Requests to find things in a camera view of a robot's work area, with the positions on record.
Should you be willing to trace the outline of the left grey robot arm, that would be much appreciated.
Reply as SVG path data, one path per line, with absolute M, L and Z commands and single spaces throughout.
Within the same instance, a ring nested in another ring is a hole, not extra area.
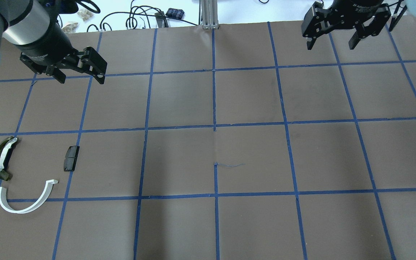
M 76 13 L 79 6 L 100 13 L 91 0 L 0 0 L 0 44 L 6 39 L 19 49 L 20 61 L 35 74 L 63 84 L 63 70 L 69 69 L 104 84 L 105 59 L 93 47 L 75 49 L 57 23 L 60 14 Z

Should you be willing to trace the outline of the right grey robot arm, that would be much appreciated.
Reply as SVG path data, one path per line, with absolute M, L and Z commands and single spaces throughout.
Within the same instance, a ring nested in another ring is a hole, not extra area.
M 394 5 L 392 13 L 391 5 L 383 0 L 334 0 L 327 9 L 323 2 L 314 2 L 301 26 L 307 49 L 311 50 L 322 35 L 354 29 L 355 33 L 348 41 L 353 50 L 361 40 L 378 36 L 388 22 L 388 31 L 393 31 L 406 11 L 416 17 L 416 0 L 398 0 Z

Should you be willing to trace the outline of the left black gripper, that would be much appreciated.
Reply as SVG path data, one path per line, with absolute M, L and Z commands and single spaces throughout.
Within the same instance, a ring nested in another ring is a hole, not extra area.
M 21 45 L 19 49 L 20 61 L 32 72 L 51 76 L 60 84 L 64 84 L 66 79 L 61 69 L 88 74 L 99 84 L 105 83 L 108 64 L 93 47 L 86 47 L 82 52 L 71 45 Z

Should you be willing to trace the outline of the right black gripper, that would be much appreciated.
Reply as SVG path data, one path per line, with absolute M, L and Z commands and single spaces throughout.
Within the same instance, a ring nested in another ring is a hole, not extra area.
M 316 1 L 304 16 L 302 36 L 307 38 L 307 49 L 311 50 L 324 34 L 356 29 L 349 40 L 353 50 L 361 40 L 380 34 L 390 18 L 391 10 L 382 0 L 334 0 L 328 8 Z

